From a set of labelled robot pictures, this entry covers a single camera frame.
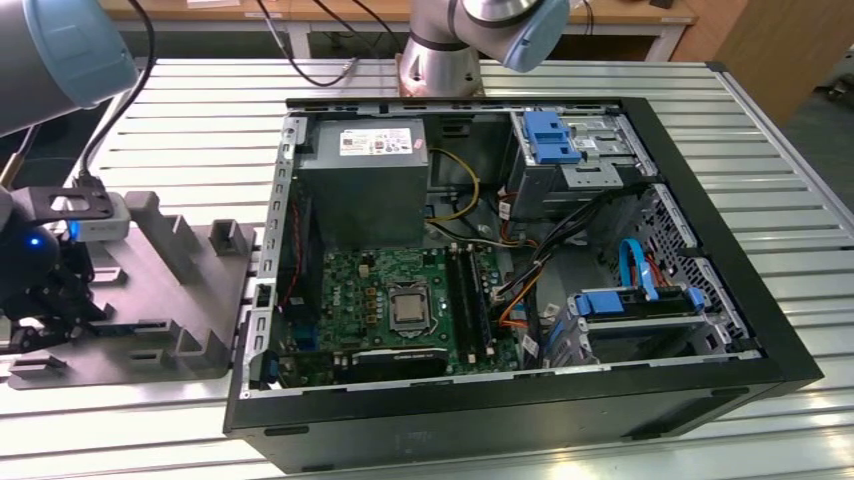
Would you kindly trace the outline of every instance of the black power cord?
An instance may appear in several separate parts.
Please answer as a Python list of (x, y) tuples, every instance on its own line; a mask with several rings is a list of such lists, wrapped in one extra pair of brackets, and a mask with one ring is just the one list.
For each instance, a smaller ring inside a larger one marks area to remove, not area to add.
[(596, 16), (592, 13), (592, 6), (589, 5), (589, 1), (581, 1), (584, 2), (584, 8), (587, 9), (587, 26), (584, 27), (584, 35), (592, 35), (592, 29), (596, 24)]
[(148, 59), (145, 61), (145, 69), (142, 70), (142, 74), (138, 77), (136, 86), (130, 90), (130, 94), (124, 99), (124, 103), (113, 112), (112, 117), (109, 117), (109, 120), (97, 131), (97, 133), (89, 140), (89, 143), (86, 143), (85, 148), (82, 149), (82, 153), (80, 154), (80, 174), (77, 175), (78, 180), (89, 179), (92, 177), (92, 174), (89, 173), (92, 153), (94, 152), (98, 144), (104, 141), (109, 130), (112, 130), (112, 127), (114, 127), (116, 123), (121, 119), (124, 112), (128, 111), (128, 108), (130, 108), (130, 105), (136, 101), (136, 98), (138, 97), (138, 94), (141, 93), (142, 89), (145, 88), (145, 84), (148, 83), (148, 78), (150, 77), (150, 72), (154, 69), (154, 64), (157, 63), (154, 26), (150, 23), (150, 17), (148, 16), (148, 13), (145, 12), (142, 6), (138, 4), (138, 0), (128, 0), (128, 3), (133, 7), (133, 10), (136, 10), (136, 14), (142, 21), (142, 25), (145, 26), (145, 35), (148, 36)]
[(394, 41), (394, 44), (397, 45), (397, 50), (400, 51), (400, 53), (402, 53), (402, 44), (400, 43), (400, 40), (397, 40), (397, 37), (394, 36), (394, 32), (390, 31), (388, 24), (382, 21), (381, 18), (378, 18), (378, 15), (376, 15), (376, 12), (370, 10), (368, 6), (364, 3), (361, 3), (360, 0), (352, 0), (352, 3), (358, 5), (358, 7), (361, 7), (361, 10), (364, 10), (368, 13), (368, 15), (373, 17), (373, 20), (378, 22), (378, 24), (382, 26), (382, 28), (388, 32), (388, 35), (390, 35), (390, 39)]
[(320, 0), (312, 0), (314, 2), (314, 5), (317, 5), (320, 7), (320, 10), (322, 10), (325, 12), (325, 14), (332, 17), (334, 19), (334, 21), (337, 23), (341, 24), (341, 26), (349, 31), (349, 33), (353, 34), (353, 36), (361, 41), (361, 43), (364, 43), (368, 47), (368, 49), (370, 50), (370, 53), (373, 54), (373, 56), (378, 59), (380, 58), (380, 54), (376, 50), (374, 45), (370, 43), (370, 41), (364, 37), (364, 35), (361, 35), (358, 32), (356, 32), (356, 29), (352, 28), (352, 26), (349, 25), (349, 23), (346, 23), (346, 20), (344, 20), (340, 15), (337, 15), (337, 13), (334, 13), (332, 11), (332, 9), (329, 7), (325, 6), (325, 4), (320, 1)]
[(310, 78), (308, 74), (302, 71), (302, 69), (298, 67), (296, 60), (293, 60), (293, 55), (290, 54), (289, 50), (284, 46), (284, 41), (278, 36), (278, 30), (276, 30), (276, 26), (272, 23), (272, 16), (269, 15), (269, 10), (266, 10), (266, 6), (264, 5), (264, 2), (261, 0), (254, 0), (254, 2), (257, 3), (257, 6), (261, 9), (261, 14), (264, 15), (264, 22), (266, 23), (266, 29), (269, 30), (269, 34), (272, 35), (272, 38), (276, 41), (276, 46), (278, 47), (278, 51), (281, 52), (281, 55), (284, 56), (284, 58), (288, 60), (288, 63), (290, 64), (290, 67), (293, 68), (298, 76), (302, 77), (302, 79), (308, 83), (310, 83), (314, 87), (325, 88), (336, 85), (344, 78), (346, 78), (346, 75), (349, 74), (349, 70), (352, 69), (352, 66), (354, 65), (358, 58), (354, 57), (352, 60), (349, 60), (349, 62), (344, 64), (341, 73), (330, 81), (321, 82), (320, 80), (314, 80), (313, 78)]

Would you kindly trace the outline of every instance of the aluminum table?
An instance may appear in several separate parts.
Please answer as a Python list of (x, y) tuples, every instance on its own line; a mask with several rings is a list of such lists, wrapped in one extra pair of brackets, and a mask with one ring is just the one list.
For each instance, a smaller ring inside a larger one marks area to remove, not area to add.
[[(340, 71), (340, 61), (304, 63), (313, 76)], [(854, 476), (854, 219), (728, 74), (703, 64), (601, 62), (548, 63), (524, 75), (484, 62), (483, 74), (489, 95), (649, 100), (825, 378), (680, 438), (317, 477)], [(190, 224), (233, 217), (260, 230), (284, 100), (392, 95), (389, 62), (360, 62), (340, 89), (318, 90), (282, 61), (161, 60), (93, 165), (110, 190), (154, 190), (165, 213)], [(0, 385), (0, 478), (277, 476), (221, 434), (226, 384)]]

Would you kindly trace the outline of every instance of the blue plastic latch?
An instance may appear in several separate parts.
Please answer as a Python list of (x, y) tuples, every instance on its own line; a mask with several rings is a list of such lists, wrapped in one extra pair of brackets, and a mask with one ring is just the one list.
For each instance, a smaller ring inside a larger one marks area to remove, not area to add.
[(616, 292), (589, 292), (584, 294), (593, 313), (621, 313), (623, 302)]
[(693, 304), (693, 310), (699, 312), (705, 308), (705, 296), (703, 295), (703, 291), (696, 287), (689, 287), (687, 289), (687, 294), (691, 299), (691, 303)]
[(524, 112), (524, 130), (537, 164), (577, 163), (581, 153), (555, 112)]
[(584, 317), (592, 312), (592, 306), (589, 305), (589, 299), (587, 295), (575, 296), (575, 308), (577, 308), (577, 314)]

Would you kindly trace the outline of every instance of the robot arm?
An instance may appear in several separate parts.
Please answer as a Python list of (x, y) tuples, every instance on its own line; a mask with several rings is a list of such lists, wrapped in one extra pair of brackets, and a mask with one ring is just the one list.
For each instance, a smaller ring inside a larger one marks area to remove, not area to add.
[(97, 0), (0, 0), (0, 137), (94, 108), (137, 78)]
[(553, 49), (568, 17), (568, 0), (412, 0), (398, 65), (404, 95), (476, 94), (477, 51), (517, 72), (532, 70)]

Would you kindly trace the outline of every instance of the metal bracket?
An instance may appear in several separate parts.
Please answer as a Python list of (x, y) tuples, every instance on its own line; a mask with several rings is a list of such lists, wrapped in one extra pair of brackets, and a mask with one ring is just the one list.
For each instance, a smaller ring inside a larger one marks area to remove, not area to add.
[[(106, 192), (92, 187), (28, 187), (10, 192), (26, 223), (37, 226), (62, 220), (98, 220), (112, 216), (112, 202)], [(74, 210), (53, 210), (56, 199), (74, 203)]]

